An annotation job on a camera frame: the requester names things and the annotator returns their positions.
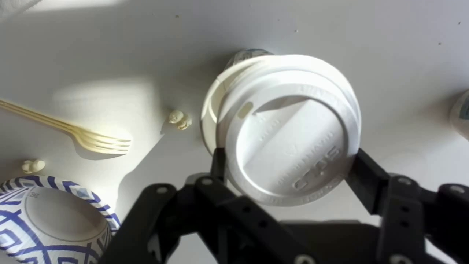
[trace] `blue pattern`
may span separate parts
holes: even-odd
[[[109,224],[109,229],[94,244],[82,246],[46,246],[21,218],[22,199],[41,187],[72,194],[90,203]],[[119,218],[98,196],[74,182],[62,182],[53,177],[24,177],[0,185],[0,248],[21,263],[28,264],[85,264],[98,263],[98,257],[110,244],[120,226]]]

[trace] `blue and white bowl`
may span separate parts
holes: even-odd
[[[53,177],[0,185],[0,248],[28,264],[97,264],[120,222],[100,197]]]

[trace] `fork handle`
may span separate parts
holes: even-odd
[[[21,106],[3,102],[3,100],[0,100],[0,109],[8,111],[8,112],[15,114],[15,115],[19,115],[19,116],[24,116],[24,118],[28,118],[31,121],[40,122],[43,125],[53,127],[53,128],[56,128],[59,131],[71,133],[71,128],[72,128],[71,124],[66,124],[63,121],[46,116],[46,115],[38,114],[38,112],[32,112],[30,109],[25,109],[25,108],[21,108]]]

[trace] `plastic fork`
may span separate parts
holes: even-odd
[[[93,133],[90,130],[50,118],[47,115],[8,103],[0,100],[0,109],[11,114],[28,118],[31,121],[40,122],[43,125],[52,127],[54,130],[63,131],[72,136],[79,146],[85,150],[109,156],[123,156],[129,152],[132,140],[115,138],[103,134]]]

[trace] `black metal bracket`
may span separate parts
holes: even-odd
[[[459,263],[469,263],[466,187],[425,191],[409,178],[390,178],[361,150],[348,184],[371,215],[383,218],[381,228],[279,224],[249,199],[230,193],[224,174],[224,150],[217,150],[211,174],[183,190],[148,187],[100,263],[163,264],[188,234],[198,234],[220,264],[440,263],[427,256],[425,238]]]

